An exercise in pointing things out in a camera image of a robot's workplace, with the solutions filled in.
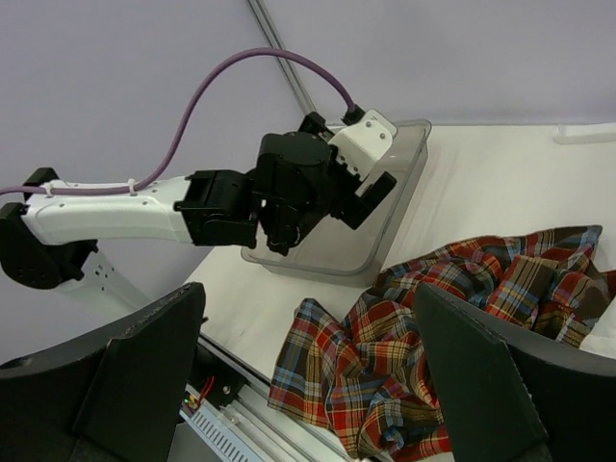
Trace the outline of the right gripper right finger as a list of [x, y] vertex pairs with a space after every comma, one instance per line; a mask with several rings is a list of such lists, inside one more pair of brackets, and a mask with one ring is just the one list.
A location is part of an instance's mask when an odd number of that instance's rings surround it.
[[423, 283], [414, 310], [457, 461], [612, 461], [615, 362]]

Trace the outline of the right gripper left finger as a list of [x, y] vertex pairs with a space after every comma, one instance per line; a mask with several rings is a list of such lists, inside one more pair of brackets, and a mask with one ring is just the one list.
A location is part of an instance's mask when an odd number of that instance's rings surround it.
[[2, 460], [167, 460], [205, 301], [203, 286], [189, 283], [2, 364]]

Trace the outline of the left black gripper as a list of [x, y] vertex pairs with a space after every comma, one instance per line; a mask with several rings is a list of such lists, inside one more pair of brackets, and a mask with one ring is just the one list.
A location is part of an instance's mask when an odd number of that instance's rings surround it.
[[346, 175], [340, 188], [341, 195], [335, 200], [331, 216], [342, 221], [350, 229], [358, 229], [369, 215], [384, 201], [397, 184], [389, 172], [383, 172], [361, 193], [357, 193], [363, 183], [358, 175]]

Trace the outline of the red plaid shirt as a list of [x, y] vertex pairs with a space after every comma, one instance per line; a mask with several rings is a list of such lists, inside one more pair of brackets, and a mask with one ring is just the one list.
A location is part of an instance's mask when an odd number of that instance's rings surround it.
[[611, 461], [615, 274], [603, 230], [481, 236], [385, 270], [337, 320], [307, 298], [269, 407], [347, 454], [420, 461]]

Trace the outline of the white shirt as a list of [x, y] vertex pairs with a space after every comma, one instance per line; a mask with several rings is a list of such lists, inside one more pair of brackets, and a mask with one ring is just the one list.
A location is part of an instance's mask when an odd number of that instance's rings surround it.
[[583, 339], [579, 349], [604, 358], [616, 359], [615, 318], [604, 314]]

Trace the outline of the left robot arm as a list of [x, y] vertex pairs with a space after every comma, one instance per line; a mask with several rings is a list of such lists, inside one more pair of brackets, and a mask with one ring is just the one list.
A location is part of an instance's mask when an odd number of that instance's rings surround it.
[[247, 173], [200, 170], [185, 177], [97, 188], [37, 172], [20, 203], [1, 210], [1, 268], [13, 281], [68, 295], [109, 319], [148, 303], [99, 249], [109, 239], [159, 239], [195, 246], [255, 247], [264, 233], [280, 255], [325, 217], [358, 228], [395, 186], [374, 168], [394, 133], [375, 121], [324, 137], [263, 137]]

